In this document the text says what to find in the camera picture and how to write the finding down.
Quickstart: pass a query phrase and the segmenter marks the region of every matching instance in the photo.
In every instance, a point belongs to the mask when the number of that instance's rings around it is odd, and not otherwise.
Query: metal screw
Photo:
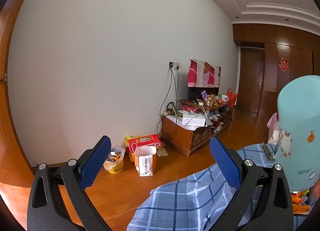
[[[244,163],[245,163],[245,165],[248,165],[248,166],[253,165],[253,161],[251,161],[251,160],[245,160]]]
[[[281,171],[281,170],[282,170],[282,167],[281,167],[280,164],[275,164],[275,168],[276,168],[276,170],[278,170],[278,171]]]
[[[76,165],[76,163],[77,163],[77,160],[76,160],[76,159],[71,159],[71,160],[68,161],[68,165],[69,165],[69,166]]]
[[[45,165],[45,164],[40,164],[40,165],[39,165],[39,170],[43,170],[43,169],[45,169],[45,168],[46,168],[46,166],[47,166],[47,165]]]

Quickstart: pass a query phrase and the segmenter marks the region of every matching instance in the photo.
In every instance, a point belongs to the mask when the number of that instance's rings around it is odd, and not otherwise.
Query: wooden floor
[[[232,123],[219,137],[228,148],[234,150],[265,142],[268,136],[267,121],[267,118],[257,118],[254,113],[235,108]],[[92,203],[114,231],[126,230],[136,208],[149,197],[152,189],[203,170],[214,163],[208,145],[189,158],[169,146],[166,150],[168,156],[157,158],[154,176],[139,177],[134,164],[125,157],[122,173],[113,175],[102,169],[92,187],[86,189]],[[29,190],[28,188],[10,190],[9,186],[0,186],[1,196],[24,227],[26,227]],[[71,219],[81,224],[64,186],[61,187],[61,193]]]

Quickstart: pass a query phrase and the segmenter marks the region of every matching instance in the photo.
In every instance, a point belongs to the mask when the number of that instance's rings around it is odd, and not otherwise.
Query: blue gripper pad
[[[229,186],[239,190],[242,184],[240,169],[229,156],[223,145],[215,137],[210,140],[210,152]]]
[[[96,176],[98,175],[103,163],[111,150],[111,140],[109,137],[105,137],[101,144],[96,148],[94,153],[90,156],[87,163],[83,166],[80,172],[80,187],[84,190],[87,187],[92,186]]]

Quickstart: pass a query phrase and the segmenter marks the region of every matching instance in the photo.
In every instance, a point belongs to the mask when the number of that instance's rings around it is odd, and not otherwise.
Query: white paper bag
[[[156,166],[156,152],[154,146],[139,146],[134,151],[134,164],[139,176],[152,176]]]

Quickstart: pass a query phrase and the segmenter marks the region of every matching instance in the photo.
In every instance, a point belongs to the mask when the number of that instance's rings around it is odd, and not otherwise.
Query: mug
[[[222,99],[222,102],[227,102],[229,100],[229,97],[226,95],[221,95],[221,99]]]

